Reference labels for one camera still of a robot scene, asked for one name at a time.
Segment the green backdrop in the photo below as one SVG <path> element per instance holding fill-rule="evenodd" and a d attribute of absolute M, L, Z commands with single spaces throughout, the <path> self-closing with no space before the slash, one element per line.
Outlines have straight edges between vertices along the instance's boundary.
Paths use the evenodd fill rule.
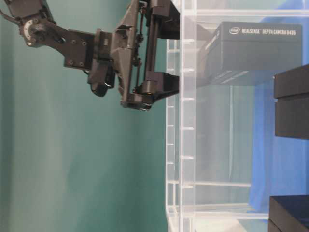
<path fill-rule="evenodd" d="M 48 3 L 60 26 L 95 32 L 112 31 L 129 1 Z M 0 33 L 1 231 L 166 232 L 165 102 L 123 109 L 116 89 L 95 97 L 85 74 L 26 47 L 17 26 L 1 19 Z M 165 41 L 158 51 L 165 70 Z"/>

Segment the transparent acrylic bin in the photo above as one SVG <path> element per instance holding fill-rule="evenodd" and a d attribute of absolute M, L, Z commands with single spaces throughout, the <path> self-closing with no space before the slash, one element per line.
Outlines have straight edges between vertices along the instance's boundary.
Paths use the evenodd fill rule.
<path fill-rule="evenodd" d="M 309 142 L 275 136 L 273 97 L 275 72 L 309 63 L 309 0 L 174 0 L 174 4 L 181 12 L 181 39 L 168 41 L 167 72 L 179 75 L 181 85 L 180 94 L 167 100 L 169 231 L 266 232 L 269 196 L 309 194 Z M 301 61 L 293 63 L 299 52 L 293 59 L 280 57 L 274 46 L 257 60 L 264 60 L 265 67 L 278 66 L 275 58 L 263 58 L 263 52 L 279 54 L 284 67 L 271 72 L 234 70 L 232 76 L 260 82 L 208 82 L 207 68 L 212 66 L 206 63 L 221 60 L 210 58 L 205 50 L 223 22 L 301 25 Z M 256 60 L 249 52 L 234 56 L 234 63 L 246 64 L 246 56 Z"/>

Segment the intel logo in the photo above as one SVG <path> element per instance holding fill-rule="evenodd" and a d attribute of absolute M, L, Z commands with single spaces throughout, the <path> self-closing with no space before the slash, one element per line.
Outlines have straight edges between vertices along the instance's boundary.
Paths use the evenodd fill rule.
<path fill-rule="evenodd" d="M 238 27 L 234 27 L 230 29 L 230 34 L 237 35 L 238 33 L 240 33 L 240 28 Z"/>

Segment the black robotic arm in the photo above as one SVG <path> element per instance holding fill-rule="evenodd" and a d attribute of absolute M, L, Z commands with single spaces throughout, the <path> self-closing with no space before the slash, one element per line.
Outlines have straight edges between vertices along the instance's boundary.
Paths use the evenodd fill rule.
<path fill-rule="evenodd" d="M 149 110 L 154 102 L 179 92 L 179 77 L 155 72 L 157 39 L 179 39 L 180 14 L 170 0 L 132 0 L 126 15 L 112 33 L 97 29 L 95 34 L 66 30 L 54 21 L 45 0 L 4 0 L 12 17 L 0 14 L 19 26 L 29 47 L 43 45 L 60 52 L 64 66 L 83 70 L 91 91 L 104 97 L 119 79 L 121 105 Z M 141 22 L 138 28 L 138 16 Z M 148 27 L 144 80 L 140 85 L 139 47 L 143 42 L 143 20 Z M 136 85 L 131 92 L 133 67 Z"/>

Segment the black cardboard box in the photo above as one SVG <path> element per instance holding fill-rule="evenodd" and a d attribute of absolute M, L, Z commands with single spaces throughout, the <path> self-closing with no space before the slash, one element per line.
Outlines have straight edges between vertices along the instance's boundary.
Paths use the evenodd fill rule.
<path fill-rule="evenodd" d="M 257 85 L 302 65 L 302 26 L 223 22 L 198 60 L 202 84 Z"/>
<path fill-rule="evenodd" d="M 309 65 L 275 75 L 276 136 L 309 139 Z"/>
<path fill-rule="evenodd" d="M 269 220 L 269 232 L 309 232 L 309 196 L 270 197 Z"/>

